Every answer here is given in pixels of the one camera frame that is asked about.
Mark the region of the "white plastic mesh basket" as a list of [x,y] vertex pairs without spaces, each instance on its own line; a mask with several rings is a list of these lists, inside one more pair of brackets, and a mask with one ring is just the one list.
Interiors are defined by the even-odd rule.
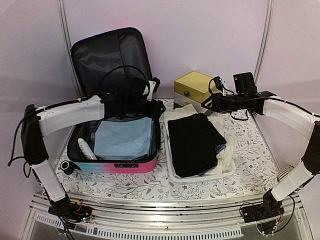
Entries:
[[168,174],[172,181],[180,184],[191,184],[196,182],[207,182],[207,181],[213,181],[219,178],[215,178],[213,176],[205,176],[201,177],[199,175],[189,176],[189,177],[180,177],[176,174],[173,161],[172,161],[172,153],[170,148],[170,138],[169,138],[169,131],[167,130],[167,126],[164,127],[163,130],[163,138],[164,138],[164,148],[165,148],[165,154],[167,159],[167,167],[168,167]]

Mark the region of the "dark blue patterned garment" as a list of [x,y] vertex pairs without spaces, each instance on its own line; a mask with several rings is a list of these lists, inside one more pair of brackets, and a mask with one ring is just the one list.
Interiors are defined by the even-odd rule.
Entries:
[[[221,151],[223,151],[224,149],[226,148],[226,145],[225,144],[220,144],[218,146],[215,147],[215,151],[216,151],[216,154],[218,155]],[[207,173],[209,170],[205,170],[201,173],[199,173],[198,175],[199,176],[203,176],[205,173]]]

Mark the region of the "black garment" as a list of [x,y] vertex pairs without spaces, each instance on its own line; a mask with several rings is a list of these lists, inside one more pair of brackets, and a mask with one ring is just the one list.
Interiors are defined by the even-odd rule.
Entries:
[[181,177],[202,174],[218,165],[216,148],[227,141],[203,113],[167,122],[171,159]]

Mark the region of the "pink and teal kids suitcase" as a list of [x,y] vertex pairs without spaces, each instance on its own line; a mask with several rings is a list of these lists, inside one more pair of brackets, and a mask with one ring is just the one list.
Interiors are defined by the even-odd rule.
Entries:
[[134,160],[105,160],[98,156],[97,160],[89,160],[78,144],[78,138],[82,138],[94,152],[95,132],[102,121],[129,122],[147,117],[142,114],[117,117],[120,104],[146,100],[143,91],[148,80],[154,78],[140,31],[127,27],[91,36],[76,42],[70,53],[82,92],[87,97],[100,97],[106,116],[75,126],[67,144],[68,159],[61,162],[61,170],[67,175],[75,170],[108,174],[151,172],[161,145],[160,117],[166,109],[161,100],[156,100],[160,102],[159,119],[150,118],[153,121],[150,154]]

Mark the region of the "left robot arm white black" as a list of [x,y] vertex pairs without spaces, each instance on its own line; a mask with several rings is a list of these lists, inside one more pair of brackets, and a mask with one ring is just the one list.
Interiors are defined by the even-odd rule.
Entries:
[[46,192],[51,214],[76,220],[92,213],[90,207],[71,203],[49,162],[43,138],[73,126],[67,146],[69,160],[63,171],[90,173],[148,173],[156,166],[160,147],[160,116],[165,110],[153,93],[160,85],[131,77],[114,91],[99,88],[97,94],[51,106],[28,105],[21,121],[24,159]]

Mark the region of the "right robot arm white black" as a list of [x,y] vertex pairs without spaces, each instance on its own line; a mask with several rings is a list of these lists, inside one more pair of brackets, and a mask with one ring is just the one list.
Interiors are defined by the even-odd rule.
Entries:
[[233,76],[235,91],[224,86],[216,76],[209,82],[218,90],[208,88],[210,96],[201,103],[213,112],[229,113],[246,110],[260,116],[274,119],[295,131],[284,137],[281,130],[279,140],[269,139],[271,153],[295,166],[287,175],[278,179],[277,184],[262,197],[261,205],[246,205],[242,213],[246,220],[266,219],[284,213],[282,201],[294,191],[303,188],[320,173],[320,116],[305,108],[284,100],[270,91],[258,91],[253,74],[239,73]]

